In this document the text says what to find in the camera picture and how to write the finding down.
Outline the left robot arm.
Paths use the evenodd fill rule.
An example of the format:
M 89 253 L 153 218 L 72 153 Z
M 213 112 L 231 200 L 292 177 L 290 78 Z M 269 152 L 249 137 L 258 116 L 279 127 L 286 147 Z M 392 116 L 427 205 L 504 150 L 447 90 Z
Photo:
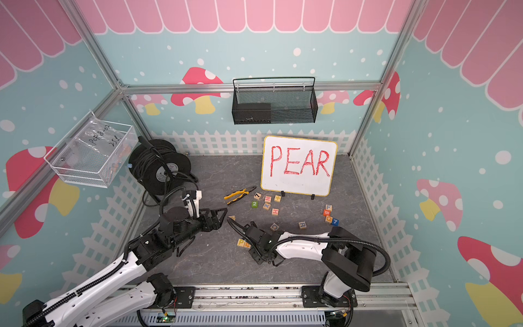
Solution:
M 226 208 L 200 208 L 201 191 L 178 187 L 159 203 L 157 221 L 130 240 L 114 262 L 74 289 L 23 309 L 24 326 L 107 326 L 150 306 L 165 309 L 178 300 L 163 273 L 156 273 L 130 291 L 114 293 L 147 274 L 172 255 L 181 256 L 201 232 L 219 230 Z

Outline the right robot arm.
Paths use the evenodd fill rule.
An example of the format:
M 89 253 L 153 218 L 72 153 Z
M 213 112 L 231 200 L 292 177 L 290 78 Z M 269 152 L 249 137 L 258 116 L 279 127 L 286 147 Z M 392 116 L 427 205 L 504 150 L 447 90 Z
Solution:
M 254 222 L 242 226 L 230 217 L 227 222 L 250 245 L 249 253 L 258 264 L 277 267 L 290 259 L 322 262 L 328 272 L 309 298 L 323 306 L 352 306 L 350 292 L 369 292 L 373 278 L 384 274 L 391 265 L 385 249 L 339 226 L 332 227 L 329 233 L 309 235 L 268 233 Z

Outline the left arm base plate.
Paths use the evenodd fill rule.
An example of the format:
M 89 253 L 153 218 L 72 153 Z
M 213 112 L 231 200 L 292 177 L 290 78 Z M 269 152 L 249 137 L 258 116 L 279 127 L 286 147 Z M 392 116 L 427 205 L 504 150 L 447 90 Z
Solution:
M 195 287 L 174 286 L 172 295 L 164 308 L 169 309 L 191 309 L 195 300 Z

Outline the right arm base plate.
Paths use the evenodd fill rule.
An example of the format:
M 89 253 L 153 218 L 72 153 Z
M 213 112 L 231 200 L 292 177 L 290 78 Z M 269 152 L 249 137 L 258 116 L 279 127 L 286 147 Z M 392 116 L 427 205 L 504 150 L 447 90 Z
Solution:
M 356 308 L 358 306 L 354 289 L 349 289 L 342 297 L 335 298 L 326 294 L 319 285 L 302 286 L 301 299 L 305 308 L 339 308 L 349 306 Z

